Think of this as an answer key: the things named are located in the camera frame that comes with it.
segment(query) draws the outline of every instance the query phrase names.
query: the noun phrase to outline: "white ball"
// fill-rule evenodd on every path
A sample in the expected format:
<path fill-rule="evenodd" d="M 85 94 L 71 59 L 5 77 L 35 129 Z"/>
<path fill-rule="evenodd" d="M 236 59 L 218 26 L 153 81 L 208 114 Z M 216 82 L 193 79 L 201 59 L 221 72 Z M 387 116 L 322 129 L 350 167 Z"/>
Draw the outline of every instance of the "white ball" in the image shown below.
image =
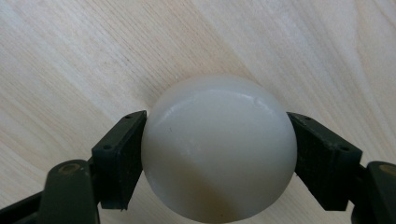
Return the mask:
<path fill-rule="evenodd" d="M 295 133 L 278 101 L 235 76 L 189 78 L 150 111 L 143 170 L 176 213 L 205 223 L 252 217 L 289 184 Z"/>

